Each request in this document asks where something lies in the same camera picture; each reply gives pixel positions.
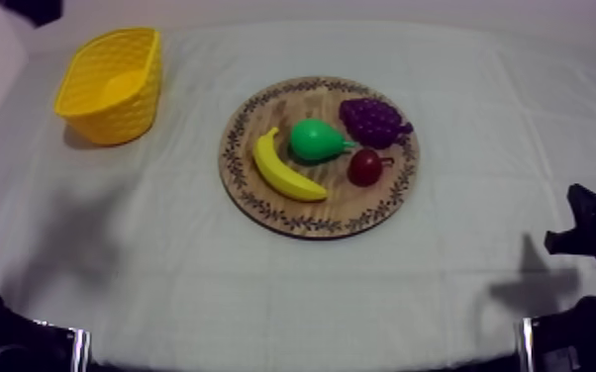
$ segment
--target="table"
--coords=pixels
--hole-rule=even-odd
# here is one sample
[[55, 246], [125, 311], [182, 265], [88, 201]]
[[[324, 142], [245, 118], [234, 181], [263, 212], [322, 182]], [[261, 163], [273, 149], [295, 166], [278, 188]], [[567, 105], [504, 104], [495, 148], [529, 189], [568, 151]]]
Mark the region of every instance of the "table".
[[[32, 55], [0, 110], [0, 291], [93, 332], [100, 360], [218, 371], [417, 368], [514, 348], [513, 322], [596, 294], [548, 257], [596, 191], [596, 53], [412, 24], [163, 32], [153, 129], [95, 148], [52, 113], [73, 50]], [[414, 123], [417, 184], [364, 234], [262, 229], [217, 171], [227, 120], [296, 76], [353, 79]]]

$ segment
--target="round wooden tray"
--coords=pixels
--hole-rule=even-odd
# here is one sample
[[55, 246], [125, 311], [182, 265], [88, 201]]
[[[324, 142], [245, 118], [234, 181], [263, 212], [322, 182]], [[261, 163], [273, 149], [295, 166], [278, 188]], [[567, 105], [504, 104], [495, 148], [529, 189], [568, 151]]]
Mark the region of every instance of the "round wooden tray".
[[[381, 157], [393, 157], [381, 179], [360, 188], [348, 182], [347, 169], [356, 148], [315, 166], [299, 165], [289, 157], [291, 127], [307, 118], [332, 125], [351, 140], [339, 118], [340, 103], [353, 98], [376, 98], [396, 107], [380, 93], [337, 77], [301, 77], [261, 90], [245, 101], [229, 120], [220, 144], [220, 175], [236, 205], [259, 224], [279, 233], [305, 238], [336, 238], [364, 232], [397, 211], [411, 190], [418, 168], [416, 134], [411, 133]], [[303, 203], [272, 189], [256, 169], [252, 150], [256, 140], [278, 127], [275, 148], [292, 169], [328, 190], [328, 199]]]

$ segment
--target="plastic basket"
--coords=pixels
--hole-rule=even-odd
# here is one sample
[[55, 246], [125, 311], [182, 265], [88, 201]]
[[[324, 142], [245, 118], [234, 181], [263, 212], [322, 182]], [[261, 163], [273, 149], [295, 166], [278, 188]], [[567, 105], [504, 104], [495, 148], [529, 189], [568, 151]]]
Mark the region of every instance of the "plastic basket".
[[97, 144], [136, 139], [152, 125], [161, 82], [161, 42], [153, 29], [102, 35], [74, 56], [55, 112]]

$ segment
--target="plastic fruit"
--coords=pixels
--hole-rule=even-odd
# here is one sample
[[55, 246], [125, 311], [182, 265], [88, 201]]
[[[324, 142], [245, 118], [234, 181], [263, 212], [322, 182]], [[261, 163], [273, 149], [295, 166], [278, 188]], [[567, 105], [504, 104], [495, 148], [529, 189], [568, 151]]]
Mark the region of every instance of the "plastic fruit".
[[355, 143], [319, 119], [303, 120], [291, 130], [291, 149], [303, 160], [323, 160], [351, 146]]
[[354, 140], [376, 149], [387, 148], [414, 130], [411, 123], [402, 126], [402, 116], [394, 107], [371, 98], [343, 101], [340, 119]]
[[274, 137], [279, 132], [272, 128], [256, 140], [254, 162], [267, 183], [277, 192], [291, 199], [314, 202], [326, 199], [328, 192], [318, 183], [289, 168], [275, 152]]
[[371, 186], [381, 178], [384, 163], [393, 162], [392, 157], [380, 158], [376, 151], [364, 148], [351, 158], [348, 164], [348, 180], [356, 186]]

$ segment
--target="toy banana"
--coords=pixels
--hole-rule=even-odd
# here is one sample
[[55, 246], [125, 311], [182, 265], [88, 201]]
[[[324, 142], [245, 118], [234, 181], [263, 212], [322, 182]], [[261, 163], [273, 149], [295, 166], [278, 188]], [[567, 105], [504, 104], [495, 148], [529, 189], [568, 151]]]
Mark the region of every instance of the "toy banana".
[[272, 128], [256, 140], [254, 161], [261, 175], [277, 192], [295, 200], [315, 202], [326, 199], [328, 192], [318, 183], [289, 168], [275, 152], [274, 137], [279, 132]]

